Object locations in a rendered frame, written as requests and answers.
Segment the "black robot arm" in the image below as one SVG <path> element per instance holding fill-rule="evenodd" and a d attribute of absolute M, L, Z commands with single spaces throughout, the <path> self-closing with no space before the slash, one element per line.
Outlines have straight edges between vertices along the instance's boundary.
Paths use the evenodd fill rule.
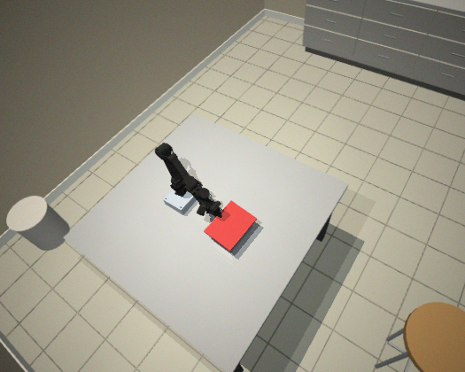
<path fill-rule="evenodd" d="M 163 159 L 168 172 L 171 174 L 172 184 L 170 187 L 175 191 L 175 195 L 183 197 L 188 191 L 197 201 L 208 198 L 209 190 L 202 188 L 202 183 L 188 174 L 177 155 L 173 152 L 172 146 L 168 143 L 162 143 L 154 151 L 160 159 Z M 205 210 L 208 208 L 207 205 L 201 203 L 197 214 L 204 216 Z"/>

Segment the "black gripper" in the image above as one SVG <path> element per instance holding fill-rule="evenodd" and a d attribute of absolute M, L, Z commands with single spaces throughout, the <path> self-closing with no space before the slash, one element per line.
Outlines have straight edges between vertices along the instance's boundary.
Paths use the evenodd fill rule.
<path fill-rule="evenodd" d="M 209 207 L 208 209 L 205 210 L 206 213 L 210 213 L 210 214 L 214 215 L 215 217 L 217 217 L 217 216 L 219 216 L 220 218 L 222 217 L 221 216 L 221 211 L 220 211 L 220 208 L 219 208 L 219 206 L 221 205 L 220 201 L 215 201 L 213 203 L 213 201 L 211 201 L 209 196 L 208 196 L 208 198 L 203 198 L 198 202 L 200 204 L 204 203 L 205 205 L 207 205 Z"/>

